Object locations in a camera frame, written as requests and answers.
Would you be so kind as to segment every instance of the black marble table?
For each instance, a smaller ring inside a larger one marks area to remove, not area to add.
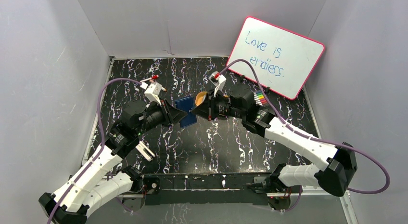
[[[173,101],[213,88],[208,76],[222,70],[227,60],[226,57],[114,60],[110,79],[141,80],[158,74],[158,82],[167,89],[160,96]],[[224,92],[228,94],[229,87],[240,83],[241,79],[230,71],[225,76]],[[249,80],[244,79],[243,83],[253,91],[259,90]],[[295,100],[273,92],[268,96],[288,122],[317,136],[303,91]],[[120,117],[123,106],[135,99],[145,100],[145,97],[143,90],[133,83],[117,82],[107,88],[102,105],[105,131]],[[96,130],[89,156],[100,143],[99,135]],[[248,132],[235,118],[212,122],[198,118],[196,124],[186,128],[179,125],[173,128],[158,126],[144,134],[142,139],[157,157],[148,162],[137,150],[133,150],[113,168],[113,174],[128,165],[143,173],[221,173],[272,172],[280,163],[310,163],[285,146]]]

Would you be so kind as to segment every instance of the red and white object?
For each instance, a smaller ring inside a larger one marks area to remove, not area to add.
[[[323,43],[254,17],[247,17],[227,62],[245,59],[260,83],[288,99],[295,99],[325,50]],[[242,62],[229,68],[256,81]]]

